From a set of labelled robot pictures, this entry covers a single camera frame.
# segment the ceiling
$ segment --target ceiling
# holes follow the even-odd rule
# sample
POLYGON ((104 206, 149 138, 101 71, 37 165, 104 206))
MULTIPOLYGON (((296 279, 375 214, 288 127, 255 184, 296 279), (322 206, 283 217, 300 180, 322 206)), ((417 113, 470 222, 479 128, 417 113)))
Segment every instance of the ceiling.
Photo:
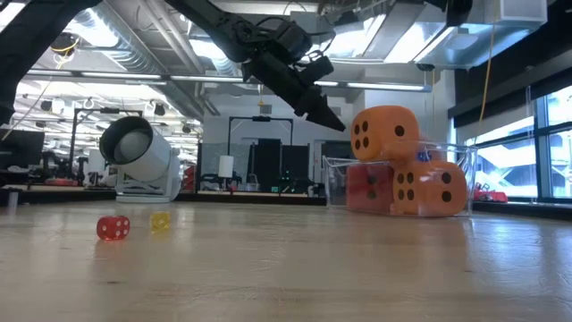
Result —
MULTIPOLYGON (((426 50, 428 44, 439 37, 439 31, 443 30, 445 22, 444 13, 421 0, 398 1, 396 4, 393 0, 305 0, 300 3, 270 0, 211 1, 223 10, 239 13, 252 22, 261 21, 270 15, 293 19, 308 32, 331 28, 325 23, 324 17, 316 13, 325 14, 330 20, 337 20, 340 12, 356 11, 359 22, 351 24, 349 31, 338 30, 339 35, 326 53, 331 57, 335 71, 326 76, 324 81, 424 84, 426 75, 411 63, 417 56, 411 52, 419 53, 424 48, 426 50)), ((431 63, 431 59, 443 61, 449 65, 441 66, 444 68, 459 67, 461 63, 463 67, 467 67, 465 64, 469 61, 471 64, 477 63, 475 55, 471 55, 472 61, 466 58, 467 55, 462 55, 459 47, 462 44, 459 42, 475 41, 475 47, 478 47, 481 38, 488 39, 491 23, 487 21, 487 14, 490 13, 487 13, 489 9, 484 1, 475 0, 476 13, 472 13, 467 22, 476 26, 473 31, 470 26, 461 26, 466 28, 448 33, 448 38, 443 42, 445 45, 436 46, 423 63, 431 63), (458 46, 454 56, 451 56, 452 44, 458 46)), ((10 4, 0 14, 0 29, 19 8, 20 4, 10 4)), ((61 64, 63 70, 240 75, 238 66, 225 60, 220 50, 213 47, 212 43, 209 44, 210 40, 203 30, 162 1, 105 0, 90 9, 89 13, 83 14, 68 26, 67 30, 79 34, 82 40, 71 59, 61 64), (183 39, 186 44, 182 44, 179 39, 183 39), (114 48, 103 47, 115 43, 117 45, 114 48)), ((501 28, 508 30, 507 37, 513 35, 512 31, 515 30, 521 30, 520 36, 525 37, 541 25, 540 22, 530 21, 528 25, 524 25, 522 20, 502 17, 499 24, 501 28)), ((318 48, 320 44, 329 41, 330 39, 323 37, 315 38, 315 47, 318 48)), ((60 63, 62 57, 48 50, 34 68, 56 69, 60 63)), ((185 148, 186 155, 192 156, 189 160, 196 159, 196 142, 202 134, 200 122, 205 116, 257 115, 258 103, 262 99, 265 104, 273 106, 272 116, 294 117, 291 107, 271 92, 263 90, 263 96, 260 97, 259 87, 256 85, 197 84, 189 81, 168 82, 165 85, 161 81, 91 80, 86 77, 66 82, 53 78, 52 81, 41 100, 54 101, 53 110, 48 113, 38 106, 34 107, 27 116, 29 120, 22 122, 20 128, 37 130, 36 122, 46 121, 43 131, 46 131, 49 137, 59 138, 61 142, 69 142, 73 108, 78 107, 118 107, 143 111, 145 117, 156 122, 168 140, 177 144, 188 142, 181 147, 185 148), (156 104, 165 106, 164 116, 154 115, 156 104), (192 125, 191 133, 182 133, 181 126, 184 123, 192 125)), ((16 122, 38 100, 47 83, 46 77, 26 77, 21 83, 15 106, 16 122)), ((324 93, 330 98, 330 105, 340 108, 339 116, 345 122, 351 121, 352 103, 359 92, 360 89, 324 89, 324 93)), ((78 131, 80 136, 86 138, 86 145, 79 144, 78 152, 85 152, 84 148, 96 145, 102 130, 101 123, 117 117, 120 116, 83 114, 85 121, 78 131)), ((69 150, 66 145, 69 146, 69 143, 59 143, 58 150, 67 153, 69 150)))

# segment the computer monitor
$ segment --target computer monitor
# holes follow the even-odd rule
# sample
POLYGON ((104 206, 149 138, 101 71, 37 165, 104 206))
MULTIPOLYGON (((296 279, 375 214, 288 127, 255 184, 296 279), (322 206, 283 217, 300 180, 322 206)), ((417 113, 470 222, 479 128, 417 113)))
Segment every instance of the computer monitor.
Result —
MULTIPOLYGON (((7 132, 0 130, 0 140, 7 132)), ((41 131, 12 131, 6 140, 0 141, 0 170, 12 165, 39 165, 45 136, 41 131)))

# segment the white cylindrical device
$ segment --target white cylindrical device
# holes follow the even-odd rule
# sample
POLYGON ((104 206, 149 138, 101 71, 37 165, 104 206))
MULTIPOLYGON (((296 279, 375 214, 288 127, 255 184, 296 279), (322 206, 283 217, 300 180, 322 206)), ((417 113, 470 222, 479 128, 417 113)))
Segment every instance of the white cylindrical device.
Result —
POLYGON ((119 119, 99 141, 101 155, 135 180, 155 181, 167 171, 171 145, 149 122, 138 116, 119 119))
POLYGON ((218 162, 218 176, 221 178, 232 178, 232 166, 234 157, 221 156, 218 162))

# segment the clear acrylic box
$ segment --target clear acrylic box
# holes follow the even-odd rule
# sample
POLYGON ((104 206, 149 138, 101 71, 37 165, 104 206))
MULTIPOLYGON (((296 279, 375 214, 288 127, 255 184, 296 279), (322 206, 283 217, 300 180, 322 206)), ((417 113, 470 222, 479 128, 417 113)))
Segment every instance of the clear acrylic box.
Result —
POLYGON ((328 206, 387 216, 471 213, 476 148, 422 141, 395 144, 418 146, 416 159, 361 163, 324 157, 328 206))

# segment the die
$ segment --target die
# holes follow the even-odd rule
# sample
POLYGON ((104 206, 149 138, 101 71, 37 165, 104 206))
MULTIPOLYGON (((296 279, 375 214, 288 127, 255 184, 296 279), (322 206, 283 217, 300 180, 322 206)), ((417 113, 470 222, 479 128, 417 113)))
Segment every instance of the die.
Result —
POLYGON ((415 114, 403 106, 377 106, 356 115, 351 148, 362 162, 413 160, 420 138, 415 114))
POLYGON ((165 211, 156 212, 150 217, 151 231, 168 230, 171 224, 171 214, 165 211))
POLYGON ((446 161, 394 165, 393 215, 455 216, 467 204, 465 173, 446 161))
POLYGON ((389 214, 393 202, 393 169, 388 165, 350 165, 346 172, 346 208, 389 214))
POLYGON ((97 236, 104 241, 122 240, 129 233, 130 225, 126 216, 103 216, 97 221, 97 236))

